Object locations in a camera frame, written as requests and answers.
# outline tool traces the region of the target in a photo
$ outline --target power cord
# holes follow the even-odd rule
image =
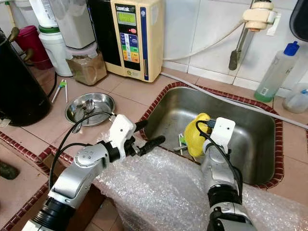
[[[91,115],[88,115],[88,116],[84,117],[83,119],[77,121],[77,122],[70,128],[70,130],[67,132],[67,134],[64,136],[63,140],[61,141],[61,144],[60,144],[60,146],[59,146],[59,148],[58,148],[56,154],[54,155],[54,158],[53,158],[53,161],[52,161],[52,164],[51,164],[51,168],[50,168],[50,172],[49,172],[49,180],[48,180],[49,190],[51,190],[51,188],[53,187],[52,176],[53,176],[53,171],[54,171],[54,167],[55,167],[55,165],[56,165],[56,163],[57,163],[57,160],[59,159],[60,155],[63,153],[63,151],[64,151],[65,149],[67,149],[67,148],[73,146],[73,145],[71,145],[71,146],[70,146],[70,145],[67,145],[67,146],[65,146],[64,148],[62,148],[63,145],[64,145],[64,143],[65,143],[65,141],[66,141],[66,139],[67,139],[67,137],[69,136],[69,134],[71,134],[71,132],[77,127],[77,125],[78,125],[79,123],[81,123],[82,121],[84,121],[84,120],[86,120],[86,119],[89,119],[90,117],[95,116],[95,115],[96,115],[96,116],[97,116],[97,115],[108,115],[108,116],[112,116],[112,114],[111,114],[111,113],[108,113],[108,112],[96,112],[96,113],[93,113],[93,114],[91,114]],[[87,144],[83,144],[83,143],[72,143],[72,144],[75,144],[75,145],[78,144],[78,145],[81,145],[81,146],[84,146],[84,145],[87,146]]]
[[[202,51],[205,51],[209,48],[211,48],[212,46],[216,45],[217,43],[219,43],[220,41],[224,40],[226,37],[228,37],[230,34],[232,34],[237,28],[239,28],[245,21],[244,20],[240,20],[230,31],[228,31],[223,37],[219,38],[218,40],[216,40],[215,42],[213,42],[211,45],[199,48],[187,55],[181,56],[181,57],[170,57],[170,58],[164,58],[165,61],[171,61],[171,60],[177,60],[177,59],[184,59],[184,58],[188,58],[191,57],[197,53],[200,53]]]
[[[217,148],[217,150],[219,151],[219,153],[222,155],[222,157],[225,159],[225,161],[227,162],[229,168],[231,169],[232,173],[233,173],[233,176],[237,182],[237,186],[239,188],[239,197],[240,197],[240,200],[242,201],[242,193],[243,193],[243,185],[242,185],[242,175],[241,175],[241,172],[239,171],[239,169],[235,168],[230,160],[227,158],[226,154],[224,153],[224,151],[221,149],[221,147],[215,142],[213,141],[213,139],[207,135],[205,132],[203,132],[200,127],[199,127],[199,123],[202,123],[202,124],[207,124],[207,121],[205,120],[198,120],[196,122],[196,127],[198,129],[198,131],[200,132],[200,136],[203,136],[205,137],[206,139],[208,139],[209,141],[211,141],[211,143]]]
[[[53,87],[51,89],[51,91],[48,93],[47,97],[50,97],[51,94],[53,93],[54,89],[56,88],[57,85],[57,73],[54,72],[54,83],[53,83]]]

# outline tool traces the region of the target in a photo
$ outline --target bubble wrap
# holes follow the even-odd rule
[[[95,185],[114,200],[127,231],[207,228],[209,204],[200,166],[164,149],[112,163]],[[308,207],[299,203],[244,185],[243,205],[260,231],[308,231]]]

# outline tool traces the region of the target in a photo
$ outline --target kitchen counter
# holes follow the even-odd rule
[[[254,99],[254,92],[249,89],[167,68],[164,68],[163,71],[193,84]],[[43,89],[49,92],[53,85],[54,70],[40,71],[33,69],[33,72]],[[61,79],[63,77],[57,77],[58,84]],[[170,78],[159,76],[154,83],[144,83],[109,73],[102,81],[89,87],[74,81],[72,78],[65,79],[67,79],[69,101],[89,92],[107,93],[115,100],[115,113],[125,114],[132,121],[138,121],[162,89],[167,84],[175,82]],[[273,107],[281,116],[301,123],[308,122],[308,112],[302,114],[290,113],[284,110],[282,102],[283,98],[275,97],[274,101],[267,103],[267,105]],[[44,119],[22,128],[11,126],[0,128],[0,132],[15,140],[34,155],[39,156],[50,145],[58,147],[64,135],[72,126],[64,116],[65,107],[65,91],[61,90],[52,110]],[[101,136],[101,133],[109,129],[110,125],[110,122],[105,121],[95,127],[83,127],[78,134],[71,134],[66,143],[83,142],[94,144],[97,138]],[[66,153],[74,156],[79,148],[72,147]],[[277,186],[268,189],[268,191],[308,206],[308,133],[302,128],[285,122],[283,123],[283,161],[284,178]]]

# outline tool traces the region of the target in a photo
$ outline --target yellow cloth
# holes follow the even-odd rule
[[[192,122],[190,122],[184,131],[185,141],[188,147],[188,152],[191,156],[197,157],[201,156],[202,153],[202,146],[205,141],[203,136],[199,136],[200,132],[196,127],[196,122],[198,120],[210,120],[210,116],[206,113],[200,113]],[[199,123],[199,128],[207,133],[210,129],[206,124]]]

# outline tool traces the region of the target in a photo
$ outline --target plastic bottle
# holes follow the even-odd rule
[[[295,65],[299,45],[289,43],[284,51],[278,51],[263,77],[254,96],[262,102],[270,102]]]
[[[282,105],[292,113],[305,112],[308,109],[308,83],[296,84]]]
[[[39,24],[45,28],[58,27],[48,0],[29,0]]]
[[[65,43],[59,28],[44,28],[42,26],[38,26],[38,28],[40,31],[38,37],[41,40],[56,73],[64,77],[72,76],[72,72],[65,60]]]
[[[35,26],[26,26],[20,29],[16,42],[24,51],[29,48],[33,50],[34,54],[30,60],[37,69],[45,70],[52,68],[50,59],[38,35]]]

